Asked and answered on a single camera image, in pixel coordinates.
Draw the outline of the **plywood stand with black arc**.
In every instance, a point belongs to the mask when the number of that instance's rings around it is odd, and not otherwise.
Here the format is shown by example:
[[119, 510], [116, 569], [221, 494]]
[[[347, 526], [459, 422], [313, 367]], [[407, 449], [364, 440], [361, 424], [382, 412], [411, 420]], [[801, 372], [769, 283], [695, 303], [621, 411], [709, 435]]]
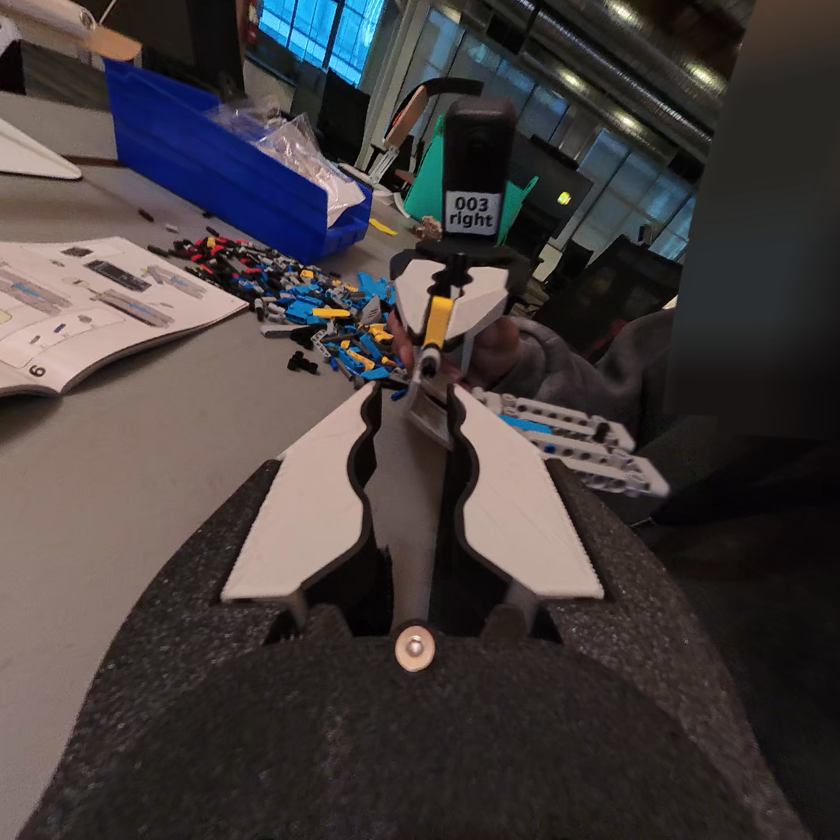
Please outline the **plywood stand with black arc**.
[[484, 86], [483, 81], [461, 77], [435, 77], [417, 85], [397, 108], [381, 145], [376, 147], [379, 157], [368, 172], [354, 175], [353, 178], [371, 188], [378, 186], [382, 177], [396, 162], [406, 139], [423, 116], [431, 99], [444, 95], [478, 97]]

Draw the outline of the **pile of toy bricks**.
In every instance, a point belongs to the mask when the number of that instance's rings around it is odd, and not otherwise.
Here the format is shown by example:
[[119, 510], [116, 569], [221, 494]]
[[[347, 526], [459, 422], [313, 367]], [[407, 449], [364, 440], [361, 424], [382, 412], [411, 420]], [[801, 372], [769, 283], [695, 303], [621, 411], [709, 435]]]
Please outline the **pile of toy bricks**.
[[212, 227], [204, 238], [147, 249], [246, 302], [265, 338], [296, 344], [295, 352], [316, 361], [319, 370], [328, 366], [355, 389], [375, 383], [390, 390], [393, 401], [404, 398], [409, 375], [385, 325], [391, 280], [365, 272], [345, 278]]

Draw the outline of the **yellow toy connector pin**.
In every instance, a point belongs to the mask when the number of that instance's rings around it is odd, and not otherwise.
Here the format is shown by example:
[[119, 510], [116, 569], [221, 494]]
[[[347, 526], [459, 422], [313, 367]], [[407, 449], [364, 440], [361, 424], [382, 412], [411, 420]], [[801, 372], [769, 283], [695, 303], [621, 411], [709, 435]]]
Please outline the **yellow toy connector pin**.
[[430, 299], [419, 357], [419, 374], [423, 380], [432, 380], [439, 372], [455, 302], [463, 295], [464, 286], [471, 282], [469, 268], [470, 258], [467, 253], [456, 252], [433, 275], [433, 285], [428, 290]]

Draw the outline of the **white paper sheet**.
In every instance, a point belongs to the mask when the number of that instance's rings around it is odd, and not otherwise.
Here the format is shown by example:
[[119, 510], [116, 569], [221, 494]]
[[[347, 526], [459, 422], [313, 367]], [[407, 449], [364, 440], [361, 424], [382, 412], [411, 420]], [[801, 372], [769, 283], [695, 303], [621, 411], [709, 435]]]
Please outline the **white paper sheet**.
[[1, 173], [76, 182], [81, 170], [1, 119]]

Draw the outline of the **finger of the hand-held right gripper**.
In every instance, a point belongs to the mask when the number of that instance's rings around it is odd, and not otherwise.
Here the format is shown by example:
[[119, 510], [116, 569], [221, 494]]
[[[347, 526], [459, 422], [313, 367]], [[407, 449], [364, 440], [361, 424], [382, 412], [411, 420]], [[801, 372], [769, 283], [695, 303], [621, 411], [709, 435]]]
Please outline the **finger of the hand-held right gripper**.
[[431, 259], [413, 259], [394, 281], [395, 309], [402, 326], [409, 335], [424, 335], [429, 304], [429, 288], [434, 273], [444, 263]]
[[497, 321], [508, 301], [509, 271], [506, 268], [479, 266], [467, 272], [465, 284], [452, 308], [445, 346], [460, 348], [459, 370], [466, 377], [478, 334]]

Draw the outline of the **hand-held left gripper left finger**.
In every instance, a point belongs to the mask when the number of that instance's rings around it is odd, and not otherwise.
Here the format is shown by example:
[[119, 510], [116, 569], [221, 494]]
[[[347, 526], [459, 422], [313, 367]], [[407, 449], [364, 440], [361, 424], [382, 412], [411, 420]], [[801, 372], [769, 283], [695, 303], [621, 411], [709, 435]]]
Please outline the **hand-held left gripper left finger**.
[[365, 487], [376, 469], [382, 389], [368, 383], [302, 435], [279, 468], [221, 592], [222, 602], [290, 602], [330, 574], [365, 592], [379, 551]]

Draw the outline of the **metal ventilation duct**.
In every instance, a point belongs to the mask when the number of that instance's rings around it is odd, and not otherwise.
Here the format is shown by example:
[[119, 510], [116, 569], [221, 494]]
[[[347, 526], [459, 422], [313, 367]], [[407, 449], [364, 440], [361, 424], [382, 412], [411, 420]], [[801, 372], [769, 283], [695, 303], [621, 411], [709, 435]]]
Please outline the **metal ventilation duct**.
[[629, 2], [488, 2], [521, 38], [521, 58], [568, 68], [639, 121], [706, 161], [726, 87], [706, 86], [649, 36]]

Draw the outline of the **open instruction booklet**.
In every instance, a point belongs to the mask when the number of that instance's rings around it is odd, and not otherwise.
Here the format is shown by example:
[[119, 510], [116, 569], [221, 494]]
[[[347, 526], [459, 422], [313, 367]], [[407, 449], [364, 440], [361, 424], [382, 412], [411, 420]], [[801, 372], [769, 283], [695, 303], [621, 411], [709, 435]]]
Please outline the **open instruction booklet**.
[[246, 302], [124, 238], [1, 244], [1, 396], [62, 396]]

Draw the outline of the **person's grey sweatshirt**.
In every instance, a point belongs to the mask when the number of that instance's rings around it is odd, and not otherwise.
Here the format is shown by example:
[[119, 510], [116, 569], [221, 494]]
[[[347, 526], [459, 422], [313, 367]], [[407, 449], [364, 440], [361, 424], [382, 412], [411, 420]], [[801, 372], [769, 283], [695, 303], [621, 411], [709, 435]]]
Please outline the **person's grey sweatshirt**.
[[634, 530], [725, 660], [814, 838], [838, 838], [838, 443], [686, 417], [646, 444], [672, 494]]

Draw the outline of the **clear plastic bag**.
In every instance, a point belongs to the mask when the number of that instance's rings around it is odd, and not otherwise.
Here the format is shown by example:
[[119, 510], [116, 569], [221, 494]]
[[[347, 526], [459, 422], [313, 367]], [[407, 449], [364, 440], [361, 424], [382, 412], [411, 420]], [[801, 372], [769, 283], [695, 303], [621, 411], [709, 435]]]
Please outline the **clear plastic bag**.
[[223, 102], [205, 110], [204, 116], [323, 189], [328, 227], [335, 225], [345, 211], [363, 203], [361, 185], [322, 154], [308, 116], [288, 116], [277, 97]]

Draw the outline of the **blue storage bin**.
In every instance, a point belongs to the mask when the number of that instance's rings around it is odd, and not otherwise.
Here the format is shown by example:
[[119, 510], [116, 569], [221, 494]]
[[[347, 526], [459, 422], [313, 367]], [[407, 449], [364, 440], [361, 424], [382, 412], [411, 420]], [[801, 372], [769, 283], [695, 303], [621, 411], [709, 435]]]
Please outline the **blue storage bin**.
[[327, 193], [207, 117], [212, 93], [103, 61], [119, 161], [263, 244], [320, 265], [361, 242], [372, 194], [328, 226]]

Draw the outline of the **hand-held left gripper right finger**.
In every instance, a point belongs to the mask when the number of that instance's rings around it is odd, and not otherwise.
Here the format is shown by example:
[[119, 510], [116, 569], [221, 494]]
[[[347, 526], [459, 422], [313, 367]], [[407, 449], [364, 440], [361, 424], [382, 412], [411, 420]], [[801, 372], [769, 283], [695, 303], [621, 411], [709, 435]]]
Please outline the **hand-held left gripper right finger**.
[[542, 600], [602, 600], [604, 587], [539, 451], [456, 385], [455, 420], [477, 458], [462, 507], [466, 546]]

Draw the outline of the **black wall screen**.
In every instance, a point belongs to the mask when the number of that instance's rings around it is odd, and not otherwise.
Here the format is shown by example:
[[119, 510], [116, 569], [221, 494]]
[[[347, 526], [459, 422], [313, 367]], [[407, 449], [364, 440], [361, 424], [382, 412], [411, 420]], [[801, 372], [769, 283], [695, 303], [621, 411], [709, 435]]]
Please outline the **black wall screen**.
[[536, 179], [522, 210], [534, 215], [550, 238], [557, 238], [590, 194], [593, 183], [578, 172], [576, 163], [536, 135], [516, 134], [509, 180], [522, 189]]

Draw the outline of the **person's right hand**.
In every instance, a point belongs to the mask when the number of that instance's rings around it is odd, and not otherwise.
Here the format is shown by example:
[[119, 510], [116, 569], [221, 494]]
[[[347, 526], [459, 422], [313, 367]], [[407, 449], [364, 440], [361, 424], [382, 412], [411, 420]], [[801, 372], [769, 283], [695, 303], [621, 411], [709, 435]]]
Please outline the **person's right hand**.
[[[403, 329], [396, 311], [392, 311], [386, 321], [386, 330], [392, 336], [392, 351], [399, 357], [409, 373], [413, 372], [415, 349], [409, 336]], [[470, 389], [479, 386], [489, 390], [498, 384], [516, 366], [521, 355], [520, 333], [518, 325], [510, 316], [496, 320], [477, 334], [466, 374], [460, 368], [442, 359], [438, 372], [449, 382], [464, 384]]]

